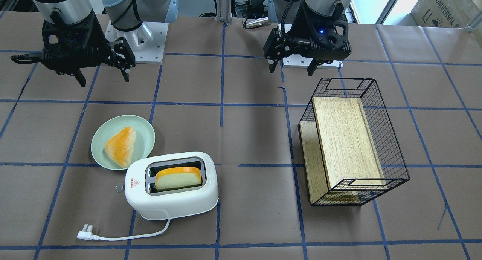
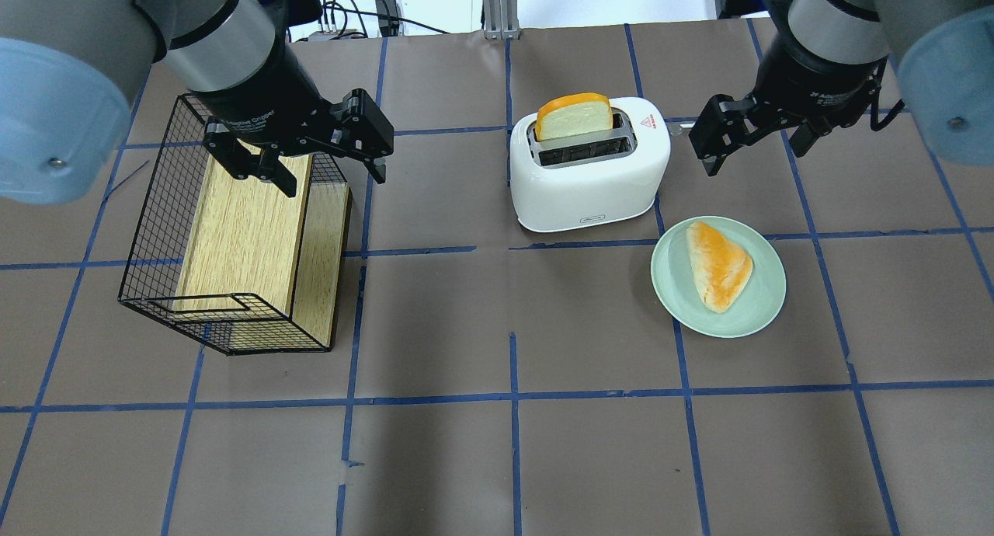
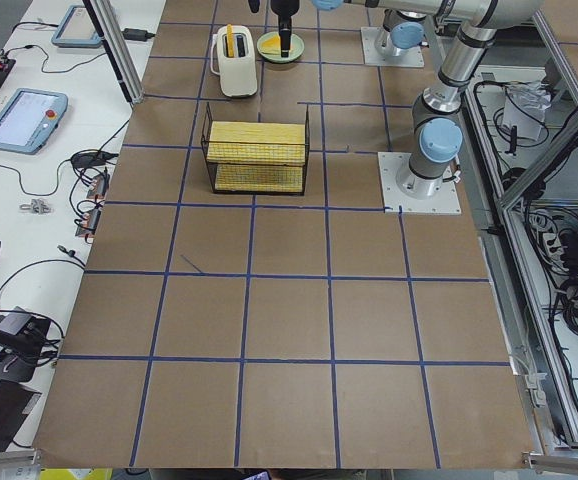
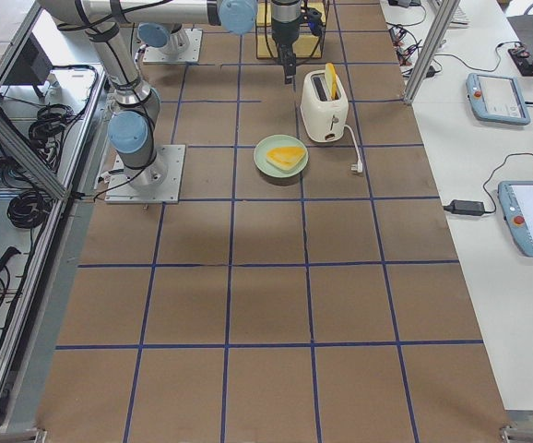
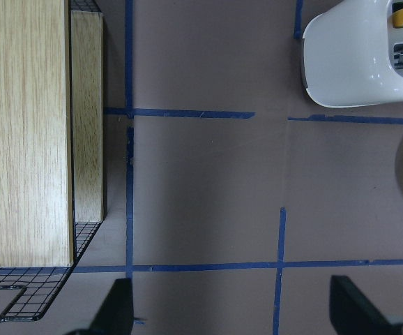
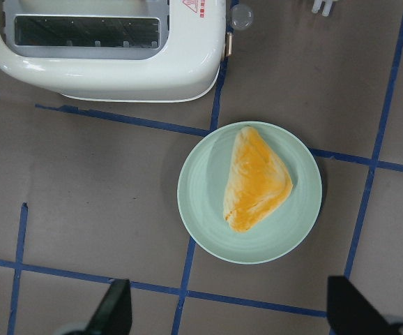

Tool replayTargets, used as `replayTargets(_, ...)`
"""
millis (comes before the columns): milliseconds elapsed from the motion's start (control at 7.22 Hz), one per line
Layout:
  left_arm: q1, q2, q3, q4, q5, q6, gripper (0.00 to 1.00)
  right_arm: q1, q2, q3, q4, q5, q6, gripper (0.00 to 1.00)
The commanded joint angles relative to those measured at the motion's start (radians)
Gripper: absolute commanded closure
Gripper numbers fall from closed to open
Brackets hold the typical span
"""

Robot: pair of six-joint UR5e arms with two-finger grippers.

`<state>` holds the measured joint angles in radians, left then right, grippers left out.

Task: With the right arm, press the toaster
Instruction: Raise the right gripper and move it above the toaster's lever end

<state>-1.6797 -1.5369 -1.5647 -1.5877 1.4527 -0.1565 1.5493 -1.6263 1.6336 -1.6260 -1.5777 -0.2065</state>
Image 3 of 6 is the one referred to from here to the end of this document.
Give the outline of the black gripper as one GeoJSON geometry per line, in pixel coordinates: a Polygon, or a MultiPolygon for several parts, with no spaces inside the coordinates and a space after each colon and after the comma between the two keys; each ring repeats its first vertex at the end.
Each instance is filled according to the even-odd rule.
{"type": "Polygon", "coordinates": [[[270,7],[273,13],[279,17],[280,56],[288,58],[291,52],[292,39],[291,17],[299,11],[299,0],[271,0],[270,7]]]}

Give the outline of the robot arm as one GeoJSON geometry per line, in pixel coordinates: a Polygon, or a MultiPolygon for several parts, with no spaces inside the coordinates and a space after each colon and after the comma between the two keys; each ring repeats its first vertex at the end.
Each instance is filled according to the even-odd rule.
{"type": "MultiPolygon", "coordinates": [[[[298,13],[300,2],[271,0],[270,8],[278,20],[278,53],[285,59],[291,53],[292,17],[298,13]]],[[[375,40],[375,49],[378,53],[396,55],[419,46],[424,37],[422,22],[425,18],[425,14],[418,12],[385,9],[382,29],[375,40]]]]}
{"type": "Polygon", "coordinates": [[[540,1],[364,1],[368,8],[412,11],[417,14],[461,19],[451,49],[437,77],[416,99],[413,130],[416,146],[408,163],[396,174],[398,188],[407,196],[427,200],[443,183],[443,173],[458,154],[463,134],[454,122],[463,92],[469,85],[497,31],[532,17],[540,1]]]}

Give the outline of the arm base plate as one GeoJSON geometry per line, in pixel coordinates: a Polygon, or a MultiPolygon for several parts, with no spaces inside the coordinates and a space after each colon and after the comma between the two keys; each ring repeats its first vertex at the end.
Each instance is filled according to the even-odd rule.
{"type": "Polygon", "coordinates": [[[420,44],[424,29],[420,24],[403,23],[388,32],[383,27],[362,27],[364,64],[400,68],[422,68],[420,44]]]}
{"type": "Polygon", "coordinates": [[[379,152],[383,210],[393,214],[460,215],[462,209],[450,167],[436,179],[422,179],[410,169],[409,152],[379,152]]]}

